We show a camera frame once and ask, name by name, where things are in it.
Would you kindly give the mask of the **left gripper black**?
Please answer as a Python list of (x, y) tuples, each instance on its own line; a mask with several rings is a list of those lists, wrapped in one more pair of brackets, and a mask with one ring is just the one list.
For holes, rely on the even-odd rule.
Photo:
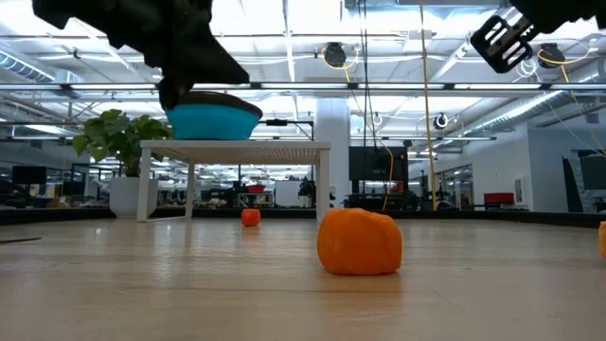
[(211, 0), (116, 0), (120, 41), (161, 69), (160, 104), (176, 107), (193, 83), (247, 83), (247, 71), (213, 36)]

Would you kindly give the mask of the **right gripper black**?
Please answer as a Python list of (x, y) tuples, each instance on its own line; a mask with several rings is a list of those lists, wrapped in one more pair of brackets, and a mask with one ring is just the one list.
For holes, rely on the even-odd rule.
[(471, 37), (471, 45), (496, 72), (507, 73), (532, 57), (529, 42), (540, 33), (551, 33), (568, 21), (556, 0), (510, 0), (521, 17), (510, 24), (492, 15)]

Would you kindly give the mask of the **blue collapsible bowl grey rim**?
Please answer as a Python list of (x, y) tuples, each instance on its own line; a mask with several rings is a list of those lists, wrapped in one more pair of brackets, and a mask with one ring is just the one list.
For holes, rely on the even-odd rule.
[[(245, 135), (233, 135), (231, 115), (248, 115)], [(177, 106), (166, 110), (179, 140), (247, 140), (263, 117), (258, 106), (238, 97), (217, 92), (189, 92)]]

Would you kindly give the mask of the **orange blocky plush fruit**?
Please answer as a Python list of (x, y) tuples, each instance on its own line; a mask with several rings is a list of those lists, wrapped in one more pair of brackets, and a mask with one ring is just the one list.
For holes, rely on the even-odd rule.
[(403, 241), (389, 216), (361, 208), (332, 208), (317, 234), (316, 250), (324, 269), (334, 275), (377, 276), (401, 267)]

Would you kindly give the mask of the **white perforated shelf riser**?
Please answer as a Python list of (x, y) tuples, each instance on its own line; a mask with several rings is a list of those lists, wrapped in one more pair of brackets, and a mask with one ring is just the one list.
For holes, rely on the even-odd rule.
[(148, 210), (152, 154), (158, 153), (187, 164), (186, 213), (193, 214), (194, 169), (202, 164), (312, 165), (315, 167), (316, 220), (322, 221), (330, 208), (329, 142), (284, 140), (143, 140), (136, 219), (150, 220)]

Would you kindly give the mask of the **green potted plant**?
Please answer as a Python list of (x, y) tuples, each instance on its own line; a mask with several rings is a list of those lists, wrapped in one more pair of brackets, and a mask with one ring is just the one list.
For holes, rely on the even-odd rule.
[(85, 121), (82, 134), (72, 143), (78, 155), (89, 153), (97, 162), (113, 157), (121, 164), (122, 174), (109, 183), (109, 207), (117, 218), (134, 219), (141, 202), (140, 142), (171, 138), (172, 129), (158, 119), (147, 115), (128, 118), (122, 111), (111, 109)]

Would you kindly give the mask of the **distant small dark plant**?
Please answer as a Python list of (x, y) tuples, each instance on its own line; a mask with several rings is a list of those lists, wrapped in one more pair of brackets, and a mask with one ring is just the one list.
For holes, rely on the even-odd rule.
[(299, 185), (298, 196), (307, 197), (310, 200), (311, 205), (315, 203), (316, 185), (313, 180), (308, 177), (304, 177)]

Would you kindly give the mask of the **red box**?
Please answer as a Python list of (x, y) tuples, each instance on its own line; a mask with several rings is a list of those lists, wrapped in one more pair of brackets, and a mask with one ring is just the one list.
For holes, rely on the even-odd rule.
[(513, 205), (515, 197), (512, 192), (486, 192), (483, 194), (485, 205)]

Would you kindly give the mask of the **distant black desk monitor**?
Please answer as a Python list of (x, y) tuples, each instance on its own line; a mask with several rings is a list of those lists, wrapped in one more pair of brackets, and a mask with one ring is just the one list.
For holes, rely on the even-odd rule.
[(46, 183), (46, 171), (44, 166), (13, 166), (11, 181), (18, 185), (42, 185)]

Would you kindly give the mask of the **distant black rig frame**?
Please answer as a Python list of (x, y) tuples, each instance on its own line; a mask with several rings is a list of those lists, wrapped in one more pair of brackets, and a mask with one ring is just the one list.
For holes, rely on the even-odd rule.
[(260, 141), (314, 141), (315, 138), (312, 121), (286, 118), (262, 119), (250, 136), (251, 140)]

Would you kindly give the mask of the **black wall monitor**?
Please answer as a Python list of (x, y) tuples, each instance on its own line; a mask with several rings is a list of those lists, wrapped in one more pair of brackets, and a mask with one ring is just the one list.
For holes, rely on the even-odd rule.
[(350, 147), (349, 179), (352, 191), (365, 191), (370, 182), (386, 186), (408, 181), (408, 151), (404, 147)]

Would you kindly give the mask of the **black aluminium table frame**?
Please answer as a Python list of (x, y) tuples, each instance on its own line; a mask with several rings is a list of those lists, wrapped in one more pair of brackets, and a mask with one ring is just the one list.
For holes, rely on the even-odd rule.
[[(314, 219), (315, 209), (304, 208), (264, 208), (261, 218), (272, 219)], [(489, 211), (387, 211), (384, 213), (399, 220), (491, 220), (510, 221), (526, 224), (552, 224), (576, 227), (599, 227), (606, 222), (606, 214), (596, 213), (545, 213), (520, 210)], [(185, 215), (182, 207), (157, 208), (153, 219), (175, 218)], [(0, 225), (34, 224), (59, 221), (113, 219), (116, 215), (107, 207), (86, 208), (17, 208), (0, 209)], [(240, 218), (240, 208), (193, 209), (194, 218)]]

